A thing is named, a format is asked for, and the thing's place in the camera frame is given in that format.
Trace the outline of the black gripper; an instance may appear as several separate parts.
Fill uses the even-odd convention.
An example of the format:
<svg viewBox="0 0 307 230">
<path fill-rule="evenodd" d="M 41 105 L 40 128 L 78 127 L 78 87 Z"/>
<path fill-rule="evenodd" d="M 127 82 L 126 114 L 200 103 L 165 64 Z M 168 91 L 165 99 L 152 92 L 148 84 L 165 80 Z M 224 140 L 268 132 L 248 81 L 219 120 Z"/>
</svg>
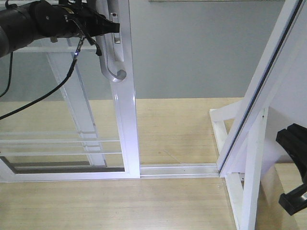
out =
<svg viewBox="0 0 307 230">
<path fill-rule="evenodd" d="M 41 35 L 70 38 L 83 34 L 87 38 L 115 32 L 117 25 L 81 0 L 46 0 L 33 3 L 33 17 Z"/>
</svg>

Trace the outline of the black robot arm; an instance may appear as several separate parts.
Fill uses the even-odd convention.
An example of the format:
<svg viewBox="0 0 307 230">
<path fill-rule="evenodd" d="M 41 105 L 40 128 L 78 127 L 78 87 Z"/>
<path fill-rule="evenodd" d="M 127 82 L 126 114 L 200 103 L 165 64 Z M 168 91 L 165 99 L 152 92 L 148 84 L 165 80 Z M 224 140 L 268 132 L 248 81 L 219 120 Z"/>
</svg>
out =
<svg viewBox="0 0 307 230">
<path fill-rule="evenodd" d="M 1 119 L 38 103 L 60 89 L 71 77 L 85 39 L 90 45 L 96 47 L 96 55 L 102 56 L 102 49 L 93 37 L 120 32 L 119 23 L 108 20 L 80 0 L 74 3 L 61 0 L 58 5 L 51 5 L 45 0 L 33 1 L 21 6 L 6 3 L 5 7 L 0 12 L 0 55 L 2 57 L 7 54 L 12 55 L 14 51 L 42 38 L 79 37 L 80 41 L 67 76 L 57 87 L 38 99 L 1 116 Z M 292 124 L 277 133 L 276 141 L 294 160 L 303 181 L 302 185 L 287 194 L 281 194 L 279 198 L 279 204 L 283 209 L 289 215 L 293 215 L 307 207 L 307 129 L 298 124 Z"/>
</svg>

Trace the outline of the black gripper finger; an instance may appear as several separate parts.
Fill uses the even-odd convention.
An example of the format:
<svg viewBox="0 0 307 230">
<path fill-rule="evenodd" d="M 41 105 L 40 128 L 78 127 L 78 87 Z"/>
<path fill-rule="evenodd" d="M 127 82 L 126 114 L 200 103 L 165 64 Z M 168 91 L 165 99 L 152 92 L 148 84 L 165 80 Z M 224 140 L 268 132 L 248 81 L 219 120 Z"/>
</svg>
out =
<svg viewBox="0 0 307 230">
<path fill-rule="evenodd" d="M 301 184 L 291 192 L 281 194 L 279 204 L 290 216 L 307 208 L 307 184 Z"/>
<path fill-rule="evenodd" d="M 296 123 L 278 131 L 276 142 L 288 153 L 298 168 L 302 182 L 307 182 L 307 128 Z"/>
</svg>

